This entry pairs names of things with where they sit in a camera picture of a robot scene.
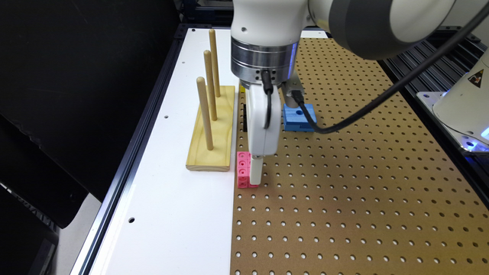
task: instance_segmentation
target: blue block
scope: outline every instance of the blue block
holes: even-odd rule
[[[305,106],[313,121],[317,123],[313,105],[305,104]],[[285,104],[283,105],[283,129],[285,131],[314,131],[300,107],[289,108]]]

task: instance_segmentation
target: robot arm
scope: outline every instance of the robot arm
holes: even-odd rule
[[[250,183],[260,183],[262,157],[277,151],[281,114],[278,87],[297,89],[300,85],[293,67],[304,27],[317,24],[347,50],[365,59],[379,60],[395,56],[431,34],[454,3],[455,0],[234,0],[232,72],[248,88],[248,147],[253,155]],[[263,72],[270,78],[262,79]]]

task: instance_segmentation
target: brown pegboard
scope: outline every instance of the brown pegboard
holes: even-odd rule
[[[323,127],[391,85],[331,39],[302,39],[296,70]],[[334,134],[283,131],[263,173],[235,189],[231,274],[489,273],[488,211],[400,94]]]

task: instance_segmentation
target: pink plastic block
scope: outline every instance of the pink plastic block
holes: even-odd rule
[[[238,169],[239,168],[248,168],[248,160],[238,160]]]
[[[238,188],[248,188],[249,180],[238,180]]]
[[[238,152],[238,160],[247,160],[248,152]]]
[[[238,177],[238,188],[257,187],[250,186],[250,162],[251,155],[249,152],[237,152],[236,170]]]
[[[238,168],[238,177],[250,177],[250,172],[248,168]]]

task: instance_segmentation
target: white table surface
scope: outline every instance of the white table surface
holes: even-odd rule
[[[221,85],[235,86],[237,93],[230,31],[218,29],[216,37]],[[302,37],[327,38],[324,31],[304,31]],[[185,168],[199,107],[196,78],[206,75],[203,51],[209,49],[209,30],[189,29],[138,171],[91,274],[229,274],[234,157],[225,173]],[[236,124],[236,113],[233,119]],[[234,127],[232,156],[235,137]]]

